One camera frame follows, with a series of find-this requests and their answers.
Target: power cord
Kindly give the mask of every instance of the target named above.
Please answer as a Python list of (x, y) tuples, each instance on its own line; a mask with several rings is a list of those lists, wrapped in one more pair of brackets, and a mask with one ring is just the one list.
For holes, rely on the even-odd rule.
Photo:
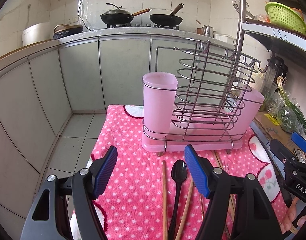
[(86, 26), (85, 22), (83, 21), (82, 17), (80, 16), (80, 8), (81, 8), (81, 4), (82, 4), (82, 2), (81, 2), (81, 0), (80, 0), (80, 6), (78, 7), (77, 17), (79, 17), (79, 18), (81, 19), (81, 21), (83, 22), (83, 24), (84, 24), (85, 28), (87, 28), (88, 30), (92, 31), (91, 29), (89, 29), (89, 28)]

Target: tiled floor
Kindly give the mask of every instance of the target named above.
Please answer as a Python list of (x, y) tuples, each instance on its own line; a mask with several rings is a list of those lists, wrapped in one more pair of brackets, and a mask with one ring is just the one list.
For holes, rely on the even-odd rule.
[[(52, 152), (44, 179), (55, 174), (59, 178), (72, 176), (85, 168), (105, 122), (106, 114), (74, 114), (62, 132)], [(73, 212), (72, 196), (68, 198), (68, 213)]]

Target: power outlet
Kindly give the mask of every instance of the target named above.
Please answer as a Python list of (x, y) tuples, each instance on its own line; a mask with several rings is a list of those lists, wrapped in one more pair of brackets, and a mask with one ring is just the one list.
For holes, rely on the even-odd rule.
[(76, 23), (76, 22), (77, 22), (77, 16), (68, 19), (68, 24), (72, 24), (72, 23)]

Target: black pan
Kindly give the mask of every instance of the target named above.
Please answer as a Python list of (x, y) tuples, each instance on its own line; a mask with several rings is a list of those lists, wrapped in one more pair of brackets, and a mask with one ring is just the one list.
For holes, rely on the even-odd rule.
[(128, 11), (120, 10), (121, 7), (117, 7), (116, 5), (114, 6), (117, 9), (107, 11), (106, 13), (101, 15), (102, 21), (107, 25), (124, 25), (124, 24), (130, 23), (133, 20), (134, 16), (151, 11), (151, 9), (145, 9), (145, 10), (136, 12), (134, 14), (130, 14)]
[(184, 7), (183, 3), (180, 3), (171, 14), (151, 14), (150, 19), (157, 25), (160, 26), (167, 26), (167, 27), (174, 27), (179, 25), (183, 19), (181, 17), (175, 16), (179, 10)]

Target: pan handle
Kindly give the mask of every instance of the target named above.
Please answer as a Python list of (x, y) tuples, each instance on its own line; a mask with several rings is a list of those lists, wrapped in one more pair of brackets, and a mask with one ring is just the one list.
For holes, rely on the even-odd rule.
[(120, 7), (117, 7), (115, 4), (112, 4), (112, 3), (106, 3), (107, 5), (113, 5), (113, 6), (115, 6), (117, 9), (121, 9), (122, 8), (122, 6), (120, 6)]
[(134, 14), (132, 14), (132, 16), (137, 16), (137, 15), (140, 15), (140, 14), (143, 14), (143, 13), (146, 13), (146, 12), (149, 12), (151, 11), (152, 9), (145, 9), (145, 10), (142, 10), (142, 11), (139, 11), (139, 12), (136, 12)]
[(179, 10), (181, 10), (184, 7), (183, 3), (180, 3), (175, 9), (174, 11), (172, 11), (172, 13), (170, 15), (175, 15)]

